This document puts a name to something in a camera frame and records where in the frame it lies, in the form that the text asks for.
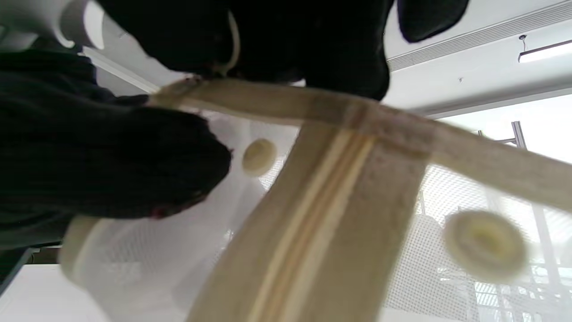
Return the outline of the person's right hand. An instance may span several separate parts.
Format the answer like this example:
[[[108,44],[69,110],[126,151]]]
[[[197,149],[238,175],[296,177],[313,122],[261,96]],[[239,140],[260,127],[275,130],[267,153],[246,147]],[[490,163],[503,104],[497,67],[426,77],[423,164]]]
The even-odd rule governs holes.
[[[171,71],[226,73],[382,100],[390,86],[390,10],[408,43],[451,29],[467,0],[101,0],[103,10]]]

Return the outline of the person's left hand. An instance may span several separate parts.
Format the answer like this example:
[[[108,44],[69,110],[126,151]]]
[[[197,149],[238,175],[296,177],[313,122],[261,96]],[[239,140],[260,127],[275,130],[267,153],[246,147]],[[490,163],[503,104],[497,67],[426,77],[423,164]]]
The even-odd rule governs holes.
[[[1,249],[61,242],[78,215],[163,219],[201,203],[231,151],[200,116],[99,86],[88,57],[3,53]]]

